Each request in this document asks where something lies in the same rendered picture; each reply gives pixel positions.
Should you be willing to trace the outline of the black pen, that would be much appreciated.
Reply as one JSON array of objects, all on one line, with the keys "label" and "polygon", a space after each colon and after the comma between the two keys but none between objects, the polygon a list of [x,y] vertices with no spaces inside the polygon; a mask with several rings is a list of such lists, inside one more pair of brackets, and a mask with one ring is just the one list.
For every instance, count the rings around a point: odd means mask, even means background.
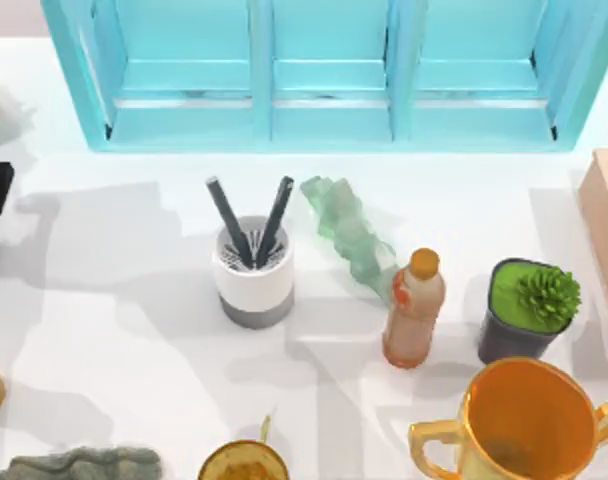
[{"label": "black pen", "polygon": [[259,249],[255,257],[255,266],[257,269],[263,268],[268,261],[271,249],[275,244],[276,235],[280,228],[286,206],[288,205],[293,186],[294,180],[290,176],[284,176],[280,181],[273,206],[265,223]]},{"label": "black pen", "polygon": [[242,263],[246,268],[251,269],[254,266],[254,260],[250,245],[236,215],[233,212],[233,209],[231,208],[219,179],[217,177],[207,179],[206,186],[230,235],[232,243],[237,249]]}]

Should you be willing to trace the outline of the crumpled pale green bottle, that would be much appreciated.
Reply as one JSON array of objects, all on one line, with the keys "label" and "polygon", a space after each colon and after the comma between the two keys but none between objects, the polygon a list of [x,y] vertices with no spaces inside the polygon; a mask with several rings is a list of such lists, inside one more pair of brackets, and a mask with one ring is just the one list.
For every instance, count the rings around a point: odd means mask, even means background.
[{"label": "crumpled pale green bottle", "polygon": [[317,233],[333,243],[353,280],[392,303],[392,282],[400,270],[394,248],[373,230],[361,199],[345,178],[313,176],[300,191],[318,218]]}]

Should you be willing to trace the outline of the white and grey pen holder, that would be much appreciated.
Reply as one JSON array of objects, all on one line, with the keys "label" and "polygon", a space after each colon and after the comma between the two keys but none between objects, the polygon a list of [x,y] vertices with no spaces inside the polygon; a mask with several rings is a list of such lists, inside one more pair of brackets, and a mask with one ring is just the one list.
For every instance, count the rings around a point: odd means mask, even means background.
[{"label": "white and grey pen holder", "polygon": [[269,328],[294,305],[294,248],[280,228],[269,259],[259,270],[247,268],[228,231],[221,229],[212,255],[214,281],[224,313],[239,326]]}]

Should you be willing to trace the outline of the orange drink bottle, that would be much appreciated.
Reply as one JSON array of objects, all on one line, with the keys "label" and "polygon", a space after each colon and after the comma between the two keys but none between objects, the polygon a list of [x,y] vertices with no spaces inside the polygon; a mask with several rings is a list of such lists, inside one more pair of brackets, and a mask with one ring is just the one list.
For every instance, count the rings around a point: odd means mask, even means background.
[{"label": "orange drink bottle", "polygon": [[439,255],[430,248],[415,250],[392,282],[392,305],[382,335],[383,354],[391,365],[412,369],[426,360],[445,295]]}]

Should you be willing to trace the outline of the light blue rack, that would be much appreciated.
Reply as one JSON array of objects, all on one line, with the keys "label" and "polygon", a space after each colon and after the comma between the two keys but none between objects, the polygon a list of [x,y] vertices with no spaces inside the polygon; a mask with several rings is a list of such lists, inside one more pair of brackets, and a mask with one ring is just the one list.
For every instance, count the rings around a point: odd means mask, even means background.
[{"label": "light blue rack", "polygon": [[90,148],[572,149],[608,0],[41,0]]}]

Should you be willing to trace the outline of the orange round bowl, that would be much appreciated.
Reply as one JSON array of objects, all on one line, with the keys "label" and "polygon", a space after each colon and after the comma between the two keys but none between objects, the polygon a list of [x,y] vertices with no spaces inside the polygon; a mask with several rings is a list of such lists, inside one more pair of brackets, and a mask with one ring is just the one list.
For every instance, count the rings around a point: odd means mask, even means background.
[{"label": "orange round bowl", "polygon": [[286,463],[268,444],[271,420],[264,417],[258,440],[236,440],[215,450],[196,480],[290,480]]}]

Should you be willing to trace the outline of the green plant in black pot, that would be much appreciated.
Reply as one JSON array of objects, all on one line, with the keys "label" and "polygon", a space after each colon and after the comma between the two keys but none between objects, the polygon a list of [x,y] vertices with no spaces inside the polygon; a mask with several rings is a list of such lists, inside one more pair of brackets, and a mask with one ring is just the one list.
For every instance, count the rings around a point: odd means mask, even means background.
[{"label": "green plant in black pot", "polygon": [[571,325],[582,303],[572,273],[524,258],[507,258],[492,270],[478,341],[485,363],[508,357],[539,359]]}]

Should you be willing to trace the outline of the gold trophy cup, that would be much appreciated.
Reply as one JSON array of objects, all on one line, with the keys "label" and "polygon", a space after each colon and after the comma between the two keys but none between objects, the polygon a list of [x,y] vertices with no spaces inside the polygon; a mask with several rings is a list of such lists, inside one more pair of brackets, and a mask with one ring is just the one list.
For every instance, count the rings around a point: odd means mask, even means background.
[{"label": "gold trophy cup", "polygon": [[574,480],[608,443],[608,403],[549,363],[510,357],[472,378],[455,419],[415,423],[408,442],[432,480]]}]

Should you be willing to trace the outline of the grey-green rough rock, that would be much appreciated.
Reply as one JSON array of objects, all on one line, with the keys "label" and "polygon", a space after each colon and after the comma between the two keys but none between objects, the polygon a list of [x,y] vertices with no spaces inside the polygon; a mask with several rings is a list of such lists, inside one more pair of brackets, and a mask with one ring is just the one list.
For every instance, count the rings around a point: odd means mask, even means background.
[{"label": "grey-green rough rock", "polygon": [[143,447],[77,447],[44,456],[17,456],[0,480],[162,480],[159,454]]}]

